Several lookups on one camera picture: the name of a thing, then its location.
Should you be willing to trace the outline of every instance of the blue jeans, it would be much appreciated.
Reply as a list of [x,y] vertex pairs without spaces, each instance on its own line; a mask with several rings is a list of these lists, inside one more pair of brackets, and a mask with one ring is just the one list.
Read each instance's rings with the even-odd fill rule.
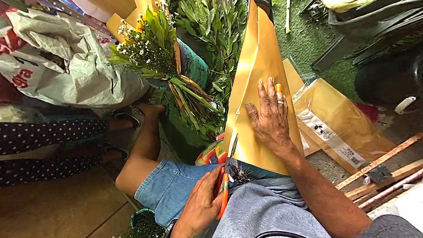
[[[257,179],[284,176],[241,161],[238,164],[242,168],[250,167],[253,177]],[[217,164],[191,166],[161,161],[140,185],[134,197],[142,205],[154,210],[157,224],[166,228],[181,215],[196,182],[216,166]]]

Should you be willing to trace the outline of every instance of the white plastic bag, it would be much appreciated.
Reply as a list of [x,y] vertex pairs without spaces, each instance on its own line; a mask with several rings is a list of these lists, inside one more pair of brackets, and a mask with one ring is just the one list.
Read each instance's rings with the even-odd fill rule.
[[0,30],[0,73],[25,95],[54,105],[121,108],[149,85],[109,65],[91,29],[75,18],[29,9],[6,13]]

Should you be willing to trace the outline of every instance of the orange scissors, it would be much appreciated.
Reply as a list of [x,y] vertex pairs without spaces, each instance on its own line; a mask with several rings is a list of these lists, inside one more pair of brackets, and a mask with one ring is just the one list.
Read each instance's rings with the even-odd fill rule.
[[223,212],[226,209],[226,206],[228,205],[228,198],[229,198],[229,163],[231,162],[231,159],[233,159],[233,155],[235,154],[236,144],[238,142],[238,134],[235,136],[235,140],[232,144],[232,150],[229,157],[226,158],[225,167],[222,168],[222,171],[220,172],[219,176],[219,184],[218,188],[219,193],[223,192],[223,200],[222,200],[222,207],[220,208],[220,213],[217,216],[218,219],[222,218]]

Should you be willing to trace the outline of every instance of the barcode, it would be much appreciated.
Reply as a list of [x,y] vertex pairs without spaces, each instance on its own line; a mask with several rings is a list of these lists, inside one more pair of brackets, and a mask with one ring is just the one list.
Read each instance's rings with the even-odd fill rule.
[[355,157],[351,157],[351,161],[352,161],[354,164],[360,164],[360,161],[359,161],[358,159],[356,159]]

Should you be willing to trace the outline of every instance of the teal bucket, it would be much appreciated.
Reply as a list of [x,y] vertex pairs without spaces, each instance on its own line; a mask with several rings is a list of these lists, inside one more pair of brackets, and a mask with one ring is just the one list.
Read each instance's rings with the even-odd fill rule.
[[[181,53],[181,75],[187,76],[189,79],[198,84],[202,89],[206,88],[207,79],[210,74],[209,67],[204,60],[198,56],[189,46],[177,38],[179,44],[179,52]],[[167,91],[170,90],[166,80],[158,78],[145,78],[151,86]]]

